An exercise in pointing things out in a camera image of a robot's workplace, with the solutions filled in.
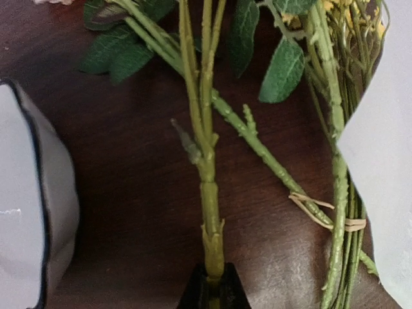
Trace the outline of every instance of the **dark brown wooden surface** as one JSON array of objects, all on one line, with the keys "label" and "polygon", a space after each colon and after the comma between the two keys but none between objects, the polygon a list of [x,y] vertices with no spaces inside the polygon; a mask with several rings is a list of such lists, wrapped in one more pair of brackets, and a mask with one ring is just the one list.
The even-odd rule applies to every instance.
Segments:
[{"label": "dark brown wooden surface", "polygon": [[[79,240],[48,308],[172,309],[202,259],[198,175],[169,124],[176,117],[189,127],[183,80],[160,59],[118,87],[107,76],[79,73],[76,65],[95,36],[83,28],[82,4],[3,0],[0,6],[0,76],[32,96],[77,171]],[[277,41],[271,22],[263,15],[259,56],[245,75],[236,80],[219,61],[215,86],[237,111],[250,104],[277,159],[311,196],[331,201],[328,146],[305,86],[283,104],[256,100]],[[165,21],[175,24],[176,14]],[[317,308],[330,233],[288,200],[233,128],[214,119],[226,258],[236,264],[252,307]],[[365,247],[370,253],[370,240]],[[398,306],[361,265],[352,308]]]}]

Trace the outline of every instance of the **black rim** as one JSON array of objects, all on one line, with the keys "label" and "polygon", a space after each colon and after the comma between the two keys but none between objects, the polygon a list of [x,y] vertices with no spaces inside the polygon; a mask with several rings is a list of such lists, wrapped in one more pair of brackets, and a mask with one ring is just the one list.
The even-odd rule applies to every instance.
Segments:
[{"label": "black rim", "polygon": [[50,255],[50,221],[49,221],[49,214],[46,207],[46,197],[44,194],[44,186],[43,186],[43,175],[42,175],[42,160],[41,160],[41,146],[39,140],[39,134],[37,131],[37,127],[35,125],[35,121],[33,117],[29,114],[27,110],[23,107],[23,102],[21,100],[19,91],[16,85],[10,79],[0,79],[0,86],[7,85],[13,91],[14,96],[17,100],[19,105],[20,111],[26,120],[30,134],[32,136],[32,143],[33,149],[35,153],[35,161],[36,161],[36,168],[37,168],[37,175],[39,179],[39,188],[40,188],[40,196],[41,196],[41,205],[42,205],[42,214],[43,214],[43,222],[44,222],[44,252],[43,252],[43,261],[41,265],[41,289],[39,300],[37,304],[33,308],[27,309],[43,309],[46,306],[47,300],[47,264],[49,261]]}]

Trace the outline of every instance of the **beige rubber band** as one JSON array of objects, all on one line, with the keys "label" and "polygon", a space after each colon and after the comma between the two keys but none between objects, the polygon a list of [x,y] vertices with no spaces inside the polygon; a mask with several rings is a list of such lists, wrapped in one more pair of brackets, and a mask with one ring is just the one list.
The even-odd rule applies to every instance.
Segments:
[{"label": "beige rubber band", "polygon": [[[333,225],[332,224],[325,224],[318,218],[316,218],[304,205],[303,202],[305,201],[312,201],[315,204],[323,207],[327,207],[329,209],[335,209],[335,207],[332,204],[326,203],[325,201],[319,201],[315,200],[313,198],[310,198],[309,196],[292,192],[289,195],[289,198],[300,208],[304,211],[305,214],[309,216],[309,218],[312,219],[312,221],[316,222],[320,226],[332,230]],[[366,219],[348,219],[346,218],[345,220],[345,231],[346,232],[357,232],[358,230],[362,230],[366,227]]]}]

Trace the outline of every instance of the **bouquet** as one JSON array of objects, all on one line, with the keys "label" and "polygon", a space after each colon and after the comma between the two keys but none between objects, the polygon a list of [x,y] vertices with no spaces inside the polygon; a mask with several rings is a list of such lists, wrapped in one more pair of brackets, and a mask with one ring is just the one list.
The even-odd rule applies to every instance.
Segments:
[{"label": "bouquet", "polygon": [[[170,33],[158,22],[178,6],[178,32]],[[223,228],[215,181],[215,147],[212,109],[216,110],[290,190],[289,198],[308,217],[332,233],[328,275],[324,279],[320,308],[350,308],[359,262],[378,276],[374,262],[362,251],[366,209],[337,142],[346,123],[368,88],[382,54],[389,21],[383,0],[237,0],[225,44],[234,74],[241,78],[254,50],[254,34],[260,12],[268,10],[274,20],[274,35],[282,38],[273,51],[257,97],[263,104],[282,104],[300,82],[319,116],[332,152],[333,203],[309,197],[258,137],[257,124],[244,104],[241,118],[214,88],[214,60],[221,40],[225,0],[204,0],[201,37],[193,35],[188,0],[87,0],[84,24],[102,32],[83,58],[80,70],[108,73],[113,84],[160,56],[187,88],[192,133],[171,120],[200,178],[202,239],[209,308],[221,308],[219,288],[225,273]],[[323,212],[333,209],[333,218]]]}]

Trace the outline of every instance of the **white container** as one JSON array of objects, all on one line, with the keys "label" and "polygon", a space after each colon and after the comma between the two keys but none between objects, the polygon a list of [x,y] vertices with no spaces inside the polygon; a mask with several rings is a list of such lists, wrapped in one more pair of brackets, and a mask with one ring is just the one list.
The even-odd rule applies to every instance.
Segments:
[{"label": "white container", "polygon": [[42,309],[73,256],[68,150],[27,94],[0,80],[0,309]]}]

